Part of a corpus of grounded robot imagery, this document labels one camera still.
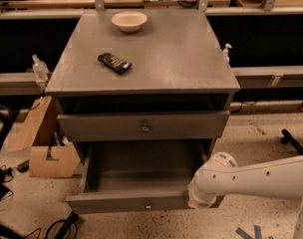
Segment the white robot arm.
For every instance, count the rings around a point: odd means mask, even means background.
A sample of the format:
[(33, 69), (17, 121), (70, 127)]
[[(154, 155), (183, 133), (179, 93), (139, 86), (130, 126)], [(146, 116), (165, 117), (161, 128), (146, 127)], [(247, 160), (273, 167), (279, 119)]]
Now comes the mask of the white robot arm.
[(303, 239), (303, 155), (238, 166), (220, 151), (195, 172), (187, 191), (191, 208), (208, 208), (228, 194), (300, 200), (293, 239)]

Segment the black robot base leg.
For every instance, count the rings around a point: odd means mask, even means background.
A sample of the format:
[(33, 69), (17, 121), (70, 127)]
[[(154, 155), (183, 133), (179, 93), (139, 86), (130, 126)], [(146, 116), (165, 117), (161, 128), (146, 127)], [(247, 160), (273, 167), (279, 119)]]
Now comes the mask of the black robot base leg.
[(299, 154), (303, 155), (303, 146), (291, 135), (291, 133), (287, 129), (282, 129), (281, 133), (283, 136), (280, 139), (282, 144), (290, 143)]

